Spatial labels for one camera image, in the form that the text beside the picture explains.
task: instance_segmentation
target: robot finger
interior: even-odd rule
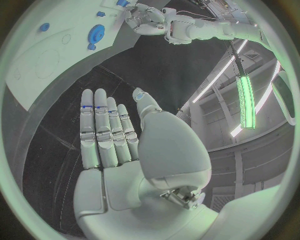
[[[99,88],[95,92],[95,126],[98,141],[98,150],[104,168],[112,168],[118,165],[118,158],[111,132],[108,113],[107,94]]]
[[[120,164],[124,164],[131,160],[131,155],[123,132],[116,101],[112,97],[107,99],[107,110],[117,159]]]
[[[130,117],[128,115],[127,109],[124,104],[120,104],[117,106],[117,110],[120,116],[121,124],[123,127],[123,131],[125,133],[125,139],[128,144],[128,148],[131,154],[132,160],[139,159],[138,154],[138,143],[139,139],[135,132],[135,129],[132,125],[132,122],[130,120]]]
[[[94,127],[93,92],[83,91],[80,104],[80,148],[82,165],[85,169],[100,165],[97,153]]]

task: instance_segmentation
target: green led light bar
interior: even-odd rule
[[[240,127],[242,129],[255,129],[255,103],[251,82],[248,76],[236,80],[239,107]]]

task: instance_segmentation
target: white robotic arm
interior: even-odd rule
[[[190,44],[192,40],[247,39],[262,44],[270,50],[265,34],[258,27],[249,24],[235,24],[227,20],[209,21],[178,15],[176,9],[163,8],[162,11],[137,3],[127,9],[126,23],[140,35],[165,35],[172,44]]]

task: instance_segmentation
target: vent grille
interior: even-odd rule
[[[187,101],[177,112],[176,116],[192,127],[190,102]]]
[[[250,58],[250,59],[254,59],[256,58],[257,56],[259,56],[260,54],[254,50],[250,50],[250,51],[247,51],[244,53],[244,56]]]
[[[212,195],[210,209],[219,213],[227,203],[234,199],[235,195]]]

